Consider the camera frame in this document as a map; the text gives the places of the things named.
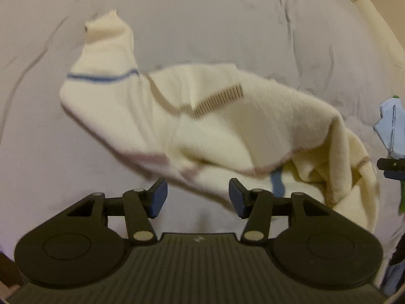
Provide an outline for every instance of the ridged black surface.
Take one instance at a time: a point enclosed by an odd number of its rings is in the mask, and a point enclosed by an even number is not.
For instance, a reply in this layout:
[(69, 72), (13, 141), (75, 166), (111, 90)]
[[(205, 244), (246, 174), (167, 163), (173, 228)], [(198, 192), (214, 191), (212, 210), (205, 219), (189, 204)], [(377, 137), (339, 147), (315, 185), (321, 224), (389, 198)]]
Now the ridged black surface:
[(10, 304), (204, 304), (383, 303), (372, 285), (328, 291), (300, 284), (280, 272), (261, 247), (233, 234), (165, 234), (151, 247), (136, 247), (125, 264), (95, 284), (72, 290), (28, 283)]

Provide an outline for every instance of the bed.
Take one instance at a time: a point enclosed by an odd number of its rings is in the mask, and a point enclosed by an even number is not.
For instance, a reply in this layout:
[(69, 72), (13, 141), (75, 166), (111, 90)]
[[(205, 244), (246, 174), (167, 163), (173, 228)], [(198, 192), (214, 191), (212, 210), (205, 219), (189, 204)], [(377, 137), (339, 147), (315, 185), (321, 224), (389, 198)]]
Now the bed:
[[(60, 105), (59, 89), (82, 50), (84, 23), (111, 9), (134, 32), (142, 72), (233, 63), (325, 100), (374, 164), (387, 155), (373, 125), (378, 106), (398, 94), (403, 79), (389, 51), (381, 51), (386, 45), (370, 28), (373, 20), (350, 0), (0, 0), (0, 250), (11, 259), (23, 234), (83, 196), (119, 196), (158, 177), (116, 156)], [(387, 264), (404, 233), (400, 184), (380, 172), (378, 180), (375, 235)], [(226, 198), (176, 182), (152, 223), (158, 233), (240, 234), (244, 227)], [(122, 219), (111, 218), (109, 226), (125, 236)], [(285, 219), (276, 219), (272, 236), (285, 227)]]

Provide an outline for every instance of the green object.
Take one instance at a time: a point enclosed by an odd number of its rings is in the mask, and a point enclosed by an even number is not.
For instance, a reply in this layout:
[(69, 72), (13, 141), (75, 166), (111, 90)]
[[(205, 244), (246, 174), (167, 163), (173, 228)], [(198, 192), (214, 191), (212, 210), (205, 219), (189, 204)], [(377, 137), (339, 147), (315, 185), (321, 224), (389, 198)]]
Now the green object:
[(405, 212), (405, 181), (401, 181), (401, 203), (399, 204), (399, 211)]

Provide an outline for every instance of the beige floor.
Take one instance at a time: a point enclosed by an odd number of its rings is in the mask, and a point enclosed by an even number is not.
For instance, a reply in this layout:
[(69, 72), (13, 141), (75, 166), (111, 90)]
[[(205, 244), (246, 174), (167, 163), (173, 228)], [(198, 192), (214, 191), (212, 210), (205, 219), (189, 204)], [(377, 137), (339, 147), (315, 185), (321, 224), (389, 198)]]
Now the beige floor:
[(405, 0), (370, 0), (405, 48)]

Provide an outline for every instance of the gray fabric surface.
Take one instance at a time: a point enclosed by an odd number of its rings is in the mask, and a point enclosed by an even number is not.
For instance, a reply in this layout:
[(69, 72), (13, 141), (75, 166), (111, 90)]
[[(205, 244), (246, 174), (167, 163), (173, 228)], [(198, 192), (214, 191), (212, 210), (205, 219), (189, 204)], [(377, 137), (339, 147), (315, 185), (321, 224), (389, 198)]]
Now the gray fabric surface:
[[(134, 31), (141, 72), (179, 63), (231, 62), (335, 106), (374, 163), (386, 150), (372, 126), (392, 81), (349, 0), (0, 0), (0, 245), (13, 257), (27, 231), (93, 191), (118, 196), (156, 179), (115, 157), (60, 106), (80, 54), (84, 22), (117, 9)], [(376, 235), (394, 249), (399, 182), (381, 181)], [(283, 227), (277, 220), (273, 235)], [(229, 202), (170, 185), (158, 232), (237, 232)], [(119, 218), (111, 221), (125, 233)]]

